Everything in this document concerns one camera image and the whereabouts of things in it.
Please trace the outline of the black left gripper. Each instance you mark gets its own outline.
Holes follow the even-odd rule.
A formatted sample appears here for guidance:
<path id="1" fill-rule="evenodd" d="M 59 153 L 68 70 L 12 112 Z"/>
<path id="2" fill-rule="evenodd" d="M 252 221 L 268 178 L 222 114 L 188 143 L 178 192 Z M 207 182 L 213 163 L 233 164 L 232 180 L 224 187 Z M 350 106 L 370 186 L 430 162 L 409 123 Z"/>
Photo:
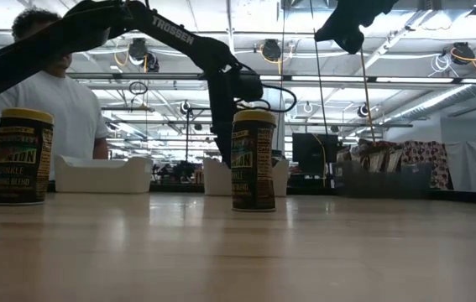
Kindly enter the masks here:
<path id="1" fill-rule="evenodd" d="M 228 76 L 218 71 L 208 76 L 209 102 L 212 113 L 214 141 L 222 155 L 222 161 L 230 166 L 233 126 L 230 125 L 235 113 L 231 85 Z"/>

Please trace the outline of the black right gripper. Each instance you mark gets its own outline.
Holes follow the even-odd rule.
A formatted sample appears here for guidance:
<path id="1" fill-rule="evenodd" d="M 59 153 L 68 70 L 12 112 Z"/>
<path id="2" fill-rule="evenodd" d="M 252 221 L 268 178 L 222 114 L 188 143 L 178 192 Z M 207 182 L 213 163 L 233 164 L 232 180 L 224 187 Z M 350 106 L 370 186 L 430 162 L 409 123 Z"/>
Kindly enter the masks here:
<path id="1" fill-rule="evenodd" d="M 388 14 L 399 0 L 338 0 L 331 16 L 314 34 L 316 42 L 333 40 L 349 54 L 356 54 L 364 42 L 359 27 L 370 26 L 380 14 Z"/>

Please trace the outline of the yellow-lid spice jar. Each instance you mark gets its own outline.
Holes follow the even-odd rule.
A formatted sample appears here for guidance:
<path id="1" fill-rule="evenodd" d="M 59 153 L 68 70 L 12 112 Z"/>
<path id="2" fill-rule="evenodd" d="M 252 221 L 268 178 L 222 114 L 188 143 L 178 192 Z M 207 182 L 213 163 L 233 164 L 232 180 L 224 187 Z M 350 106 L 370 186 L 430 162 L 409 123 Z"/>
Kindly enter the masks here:
<path id="1" fill-rule="evenodd" d="M 36 205 L 48 190 L 54 118 L 7 108 L 0 118 L 0 206 Z"/>
<path id="2" fill-rule="evenodd" d="M 243 110 L 233 119 L 231 137 L 232 203 L 235 211 L 274 211 L 272 138 L 275 117 Z"/>

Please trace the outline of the brown spice packet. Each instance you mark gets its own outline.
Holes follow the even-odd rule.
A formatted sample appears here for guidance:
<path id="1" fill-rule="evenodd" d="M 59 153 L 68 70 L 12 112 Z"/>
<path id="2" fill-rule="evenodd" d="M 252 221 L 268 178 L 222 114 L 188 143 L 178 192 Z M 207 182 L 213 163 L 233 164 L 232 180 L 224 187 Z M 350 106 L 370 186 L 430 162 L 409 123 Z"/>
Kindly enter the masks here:
<path id="1" fill-rule="evenodd" d="M 384 172 L 387 165 L 390 148 L 392 144 L 389 142 L 381 141 L 374 146 L 373 152 L 370 154 L 370 166 L 371 172 Z"/>
<path id="2" fill-rule="evenodd" d="M 356 155 L 362 168 L 369 171 L 370 155 L 375 152 L 376 143 L 366 139 L 359 139 L 356 147 Z"/>
<path id="3" fill-rule="evenodd" d="M 337 151 L 337 170 L 343 172 L 345 170 L 353 171 L 360 164 L 360 158 L 356 149 L 356 145 L 345 145 Z"/>
<path id="4" fill-rule="evenodd" d="M 388 173 L 394 173 L 397 171 L 401 162 L 401 157 L 404 154 L 404 149 L 400 145 L 396 145 L 390 149 L 389 161 L 386 165 L 385 171 Z"/>

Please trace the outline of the white plastic bin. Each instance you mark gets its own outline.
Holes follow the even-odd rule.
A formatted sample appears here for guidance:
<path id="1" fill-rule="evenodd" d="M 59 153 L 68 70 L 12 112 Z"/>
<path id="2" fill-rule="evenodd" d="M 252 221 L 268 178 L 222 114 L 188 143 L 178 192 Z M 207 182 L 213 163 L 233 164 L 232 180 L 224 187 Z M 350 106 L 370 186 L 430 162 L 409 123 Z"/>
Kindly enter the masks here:
<path id="1" fill-rule="evenodd" d="M 289 179 L 289 165 L 287 159 L 282 159 L 273 167 L 273 185 L 276 197 L 286 197 L 287 182 Z M 214 159 L 203 159 L 204 193 L 214 196 L 230 196 L 231 170 Z"/>
<path id="2" fill-rule="evenodd" d="M 149 192 L 153 160 L 77 159 L 55 156 L 55 189 L 63 193 L 143 194 Z"/>

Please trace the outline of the black metal stand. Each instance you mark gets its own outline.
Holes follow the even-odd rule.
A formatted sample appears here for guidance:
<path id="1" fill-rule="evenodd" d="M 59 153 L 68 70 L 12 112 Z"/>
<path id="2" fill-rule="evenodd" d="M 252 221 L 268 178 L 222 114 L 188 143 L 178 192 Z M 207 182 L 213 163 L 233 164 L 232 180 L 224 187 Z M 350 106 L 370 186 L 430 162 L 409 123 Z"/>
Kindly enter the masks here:
<path id="1" fill-rule="evenodd" d="M 192 123 L 202 114 L 204 111 L 208 110 L 208 107 L 193 107 L 191 106 L 192 114 L 186 117 L 186 156 L 185 161 L 189 161 L 189 143 L 190 143 L 190 132 Z"/>

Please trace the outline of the long ceiling light bar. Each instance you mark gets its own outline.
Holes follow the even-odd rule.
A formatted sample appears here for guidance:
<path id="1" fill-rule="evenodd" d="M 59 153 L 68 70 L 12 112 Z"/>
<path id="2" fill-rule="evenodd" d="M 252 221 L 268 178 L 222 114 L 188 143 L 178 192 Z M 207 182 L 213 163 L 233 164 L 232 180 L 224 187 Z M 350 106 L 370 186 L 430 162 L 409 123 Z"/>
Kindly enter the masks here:
<path id="1" fill-rule="evenodd" d="M 204 81 L 202 74 L 144 74 L 144 73 L 69 73 L 74 79 L 87 80 L 188 80 Z M 261 75 L 262 81 L 299 81 L 328 83 L 361 83 L 362 76 L 337 76 L 337 75 Z M 432 85 L 476 85 L 476 78 L 447 78 L 447 77 L 399 77 L 399 76 L 368 76 L 368 83 L 392 83 L 392 84 L 432 84 Z"/>

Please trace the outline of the black background equipment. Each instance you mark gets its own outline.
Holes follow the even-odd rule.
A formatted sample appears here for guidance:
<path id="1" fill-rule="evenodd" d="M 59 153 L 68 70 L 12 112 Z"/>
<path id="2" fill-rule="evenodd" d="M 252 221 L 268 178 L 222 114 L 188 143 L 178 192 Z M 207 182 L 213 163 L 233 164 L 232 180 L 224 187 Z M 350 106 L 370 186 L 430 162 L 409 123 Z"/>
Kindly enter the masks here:
<path id="1" fill-rule="evenodd" d="M 195 172 L 200 170 L 200 164 L 188 161 L 179 161 L 177 164 L 162 163 L 153 165 L 152 176 L 158 184 L 195 184 Z"/>

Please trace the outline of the white building column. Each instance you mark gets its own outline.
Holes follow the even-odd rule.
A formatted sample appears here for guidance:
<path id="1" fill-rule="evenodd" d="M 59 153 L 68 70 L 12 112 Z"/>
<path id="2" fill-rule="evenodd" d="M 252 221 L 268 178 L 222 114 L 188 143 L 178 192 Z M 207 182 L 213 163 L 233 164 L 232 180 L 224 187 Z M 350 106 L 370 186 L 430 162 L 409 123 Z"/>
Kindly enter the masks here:
<path id="1" fill-rule="evenodd" d="M 270 113 L 275 117 L 275 130 L 272 140 L 272 154 L 282 159 L 285 157 L 285 102 L 282 92 L 274 88 L 264 88 L 263 99 L 269 103 Z"/>

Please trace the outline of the black background monitor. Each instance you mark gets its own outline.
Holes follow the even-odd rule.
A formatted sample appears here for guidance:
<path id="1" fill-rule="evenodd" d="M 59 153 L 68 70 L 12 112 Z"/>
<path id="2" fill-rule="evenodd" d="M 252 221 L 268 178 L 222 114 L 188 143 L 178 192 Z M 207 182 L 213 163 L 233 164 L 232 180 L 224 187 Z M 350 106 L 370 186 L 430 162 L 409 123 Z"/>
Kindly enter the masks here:
<path id="1" fill-rule="evenodd" d="M 326 174 L 328 165 L 335 163 L 341 144 L 337 135 L 320 133 L 292 134 L 292 161 L 300 172 Z"/>

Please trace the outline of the grey translucent plastic bin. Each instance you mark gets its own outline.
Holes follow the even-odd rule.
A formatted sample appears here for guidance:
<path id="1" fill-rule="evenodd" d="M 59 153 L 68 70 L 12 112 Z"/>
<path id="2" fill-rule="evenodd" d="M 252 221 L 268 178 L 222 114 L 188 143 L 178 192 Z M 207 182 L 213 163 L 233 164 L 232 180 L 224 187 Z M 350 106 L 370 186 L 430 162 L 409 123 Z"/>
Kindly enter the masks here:
<path id="1" fill-rule="evenodd" d="M 432 165 L 408 164 L 400 168 L 400 172 L 368 172 L 359 165 L 355 170 L 337 170 L 333 165 L 335 189 L 342 188 L 349 193 L 380 191 L 405 192 L 430 190 Z"/>

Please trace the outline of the person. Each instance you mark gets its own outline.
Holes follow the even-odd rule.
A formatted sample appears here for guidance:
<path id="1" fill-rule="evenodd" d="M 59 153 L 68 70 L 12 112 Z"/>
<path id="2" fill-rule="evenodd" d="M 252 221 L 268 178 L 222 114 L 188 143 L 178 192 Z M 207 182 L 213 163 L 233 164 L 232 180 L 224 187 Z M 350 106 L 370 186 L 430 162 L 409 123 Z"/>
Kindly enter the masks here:
<path id="1" fill-rule="evenodd" d="M 54 118 L 52 155 L 107 159 L 107 126 L 97 96 L 66 75 L 71 54 L 56 56 L 47 66 L 0 93 L 4 109 L 22 107 Z"/>

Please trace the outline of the white draped sheet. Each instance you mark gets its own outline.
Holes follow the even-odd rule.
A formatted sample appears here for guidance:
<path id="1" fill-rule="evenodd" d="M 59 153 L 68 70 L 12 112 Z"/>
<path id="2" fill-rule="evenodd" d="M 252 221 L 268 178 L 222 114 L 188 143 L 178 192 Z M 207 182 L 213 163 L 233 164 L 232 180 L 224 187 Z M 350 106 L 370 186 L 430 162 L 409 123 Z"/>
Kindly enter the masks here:
<path id="1" fill-rule="evenodd" d="M 447 143 L 445 147 L 453 189 L 476 192 L 476 142 Z"/>

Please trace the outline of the black aluminium table frame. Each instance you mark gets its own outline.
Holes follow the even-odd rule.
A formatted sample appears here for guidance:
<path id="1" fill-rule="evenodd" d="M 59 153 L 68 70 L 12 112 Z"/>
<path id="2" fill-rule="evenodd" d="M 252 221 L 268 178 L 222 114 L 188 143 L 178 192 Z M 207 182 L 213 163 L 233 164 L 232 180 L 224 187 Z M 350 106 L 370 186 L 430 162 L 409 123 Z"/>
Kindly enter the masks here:
<path id="1" fill-rule="evenodd" d="M 55 183 L 51 182 L 48 185 L 49 193 L 59 192 L 55 188 Z M 109 193 L 109 192 L 60 192 L 72 194 L 138 194 L 138 193 Z M 204 188 L 202 185 L 177 185 L 177 184 L 163 184 L 150 185 L 149 191 L 144 193 L 168 193 L 168 194 L 203 194 Z M 289 187 L 286 191 L 287 196 L 290 195 L 311 195 L 311 196 L 336 196 L 347 197 L 354 199 L 396 199 L 396 200 L 444 200 L 451 202 L 460 202 L 476 205 L 476 192 L 472 191 L 455 191 L 455 190 L 421 190 L 421 191 L 405 191 L 394 192 L 383 191 L 379 193 L 364 192 L 364 193 L 349 193 L 342 188 L 328 189 L 328 188 L 313 188 L 313 187 Z"/>

